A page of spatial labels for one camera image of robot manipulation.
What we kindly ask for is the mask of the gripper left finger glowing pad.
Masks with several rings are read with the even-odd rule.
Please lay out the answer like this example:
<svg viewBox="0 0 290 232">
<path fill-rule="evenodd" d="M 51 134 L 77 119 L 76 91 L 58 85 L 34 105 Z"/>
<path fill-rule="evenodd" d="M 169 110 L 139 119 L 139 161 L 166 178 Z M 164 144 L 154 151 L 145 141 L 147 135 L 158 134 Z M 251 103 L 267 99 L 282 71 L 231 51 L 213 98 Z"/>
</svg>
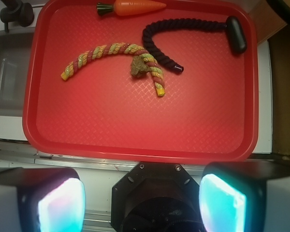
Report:
<svg viewBox="0 0 290 232">
<path fill-rule="evenodd" d="M 73 168 L 0 168 L 0 232 L 80 232 L 85 207 Z"/>
</svg>

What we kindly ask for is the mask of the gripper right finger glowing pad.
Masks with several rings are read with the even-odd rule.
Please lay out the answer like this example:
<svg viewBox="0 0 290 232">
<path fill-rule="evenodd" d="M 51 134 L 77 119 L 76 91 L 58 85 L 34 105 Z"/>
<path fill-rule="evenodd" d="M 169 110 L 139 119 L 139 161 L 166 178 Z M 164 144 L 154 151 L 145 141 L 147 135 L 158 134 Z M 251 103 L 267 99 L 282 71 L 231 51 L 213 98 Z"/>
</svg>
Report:
<svg viewBox="0 0 290 232">
<path fill-rule="evenodd" d="M 208 232 L 290 232 L 290 161 L 212 162 L 199 204 Z"/>
</svg>

